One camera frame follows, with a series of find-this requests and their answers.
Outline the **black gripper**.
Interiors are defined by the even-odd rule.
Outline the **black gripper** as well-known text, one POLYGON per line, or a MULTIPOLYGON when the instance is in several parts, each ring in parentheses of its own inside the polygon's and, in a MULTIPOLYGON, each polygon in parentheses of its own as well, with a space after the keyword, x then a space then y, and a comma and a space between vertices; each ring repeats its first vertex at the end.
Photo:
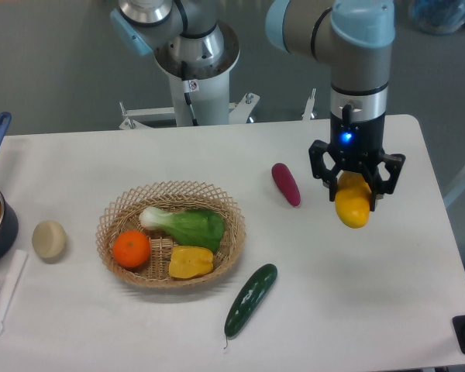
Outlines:
POLYGON ((384 195, 392 195, 405 164, 405 155, 387 154, 383 150, 385 113, 365 121, 357 121, 353 106, 346 104, 341 117, 331 114, 330 142, 315 140, 308 149, 312 176, 329 189, 334 202, 338 191, 338 174, 351 171, 363 175, 370 188, 370 210, 384 195), (326 166, 324 155, 334 164, 326 166))

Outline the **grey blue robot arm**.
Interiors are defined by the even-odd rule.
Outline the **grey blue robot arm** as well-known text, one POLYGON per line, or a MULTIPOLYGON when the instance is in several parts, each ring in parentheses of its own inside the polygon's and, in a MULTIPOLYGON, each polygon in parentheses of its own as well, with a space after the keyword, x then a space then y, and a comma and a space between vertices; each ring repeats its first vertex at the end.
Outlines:
MULTIPOLYGON (((170 82, 179 126, 229 124, 229 73, 239 59, 233 29, 214 1, 120 1, 110 19, 128 48, 155 56, 170 82)), ((393 193, 405 162, 383 148, 394 41, 391 1, 275 1, 270 43, 331 72, 330 141, 309 148, 312 175, 336 197, 342 172, 359 174, 370 202, 393 193)))

